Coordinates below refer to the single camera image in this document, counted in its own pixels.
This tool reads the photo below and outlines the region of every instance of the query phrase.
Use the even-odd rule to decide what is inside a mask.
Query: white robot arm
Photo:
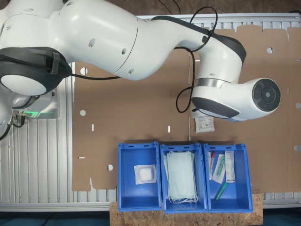
[[[49,93],[71,74],[68,63],[82,61],[141,80],[156,72],[175,47],[197,49],[210,34],[174,17],[142,20],[104,0],[64,5],[61,0],[12,0],[0,12],[0,23],[2,127],[11,118],[12,96],[21,95],[26,103]],[[244,121],[277,109],[280,91],[272,80],[238,84],[246,51],[236,39],[213,33],[196,53],[201,59],[192,93],[197,110]]]

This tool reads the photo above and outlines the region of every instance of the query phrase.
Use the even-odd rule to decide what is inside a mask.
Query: metal frame
[[[192,15],[173,15],[190,21]],[[217,29],[254,24],[264,28],[301,27],[299,14],[219,14]],[[150,20],[154,16],[139,16]],[[213,27],[214,14],[193,23]],[[107,211],[116,190],[73,192],[72,126],[74,78],[58,87],[59,119],[27,120],[0,144],[0,211]],[[301,193],[263,194],[264,208],[301,207]]]

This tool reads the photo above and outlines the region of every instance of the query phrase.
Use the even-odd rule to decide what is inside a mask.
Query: blue storage box
[[[224,212],[253,212],[253,201],[251,192],[251,182],[249,174],[249,163],[244,144],[238,145],[203,145],[204,162],[206,165],[206,184],[208,209],[211,213]],[[222,193],[220,199],[214,200],[221,188],[221,184],[209,180],[207,151],[215,151],[213,172],[217,164],[218,155],[225,154],[225,151],[234,151],[235,182],[227,183],[227,188]]]
[[[168,197],[168,181],[164,167],[164,155],[170,151],[192,151],[194,153],[194,177],[197,188],[198,202],[197,203],[182,203],[173,204]],[[194,213],[194,212],[208,212],[207,197],[206,197],[206,182],[204,173],[204,162],[202,147],[200,144],[194,145],[174,145],[174,146],[160,146],[161,153],[161,174],[162,174],[162,196],[163,196],[163,210],[164,213]]]
[[[162,210],[158,142],[118,145],[118,210]],[[156,165],[157,182],[136,185],[134,166]]]

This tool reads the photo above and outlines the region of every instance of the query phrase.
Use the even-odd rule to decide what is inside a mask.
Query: brown cardboard
[[[236,123],[215,119],[215,132],[196,134],[190,118],[191,142],[245,143],[254,193],[299,192],[301,153],[294,146],[300,145],[301,137],[301,109],[296,108],[296,103],[301,103],[301,61],[296,61],[301,59],[301,29],[289,28],[290,40],[283,29],[262,31],[255,25],[216,33],[238,39],[247,51],[239,82],[271,78],[280,87],[281,102],[273,114],[260,119]],[[268,47],[273,48],[272,54],[267,53]],[[76,63],[76,73],[83,66],[88,68],[88,76],[111,76],[83,63]],[[73,191],[90,191],[90,178],[95,189],[115,188],[119,142],[188,142],[188,114],[175,108],[177,94],[187,87],[188,67],[188,53],[175,50],[158,72],[142,81],[76,79]],[[181,98],[181,109],[187,100],[188,93]],[[86,116],[80,116],[80,110],[86,110]],[[113,171],[107,170],[108,164],[113,165]]]
[[[299,192],[301,190],[301,153],[293,146],[300,143],[301,84],[300,38],[301,29],[290,28],[290,41],[283,29],[265,29],[255,25],[244,25],[234,30],[217,30],[239,40],[247,51],[240,83],[256,79],[271,78],[281,90],[279,108],[269,116],[244,122],[228,122],[214,119],[215,132],[196,134],[195,122],[190,121],[193,142],[211,144],[245,143],[248,151],[252,191]],[[267,48],[272,47],[272,54]]]
[[[83,63],[76,63],[76,73],[84,66],[87,76],[111,76]],[[189,53],[185,50],[174,50],[155,74],[142,81],[76,80],[72,190],[90,191],[90,178],[95,189],[117,186],[118,143],[187,141],[189,112],[178,113],[175,100],[188,82]],[[180,109],[188,100],[187,92],[181,96]]]

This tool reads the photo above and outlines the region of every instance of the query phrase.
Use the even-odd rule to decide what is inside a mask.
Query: wooden board
[[[262,194],[253,194],[253,213],[179,213],[163,211],[118,212],[110,207],[111,226],[246,226],[262,225]]]

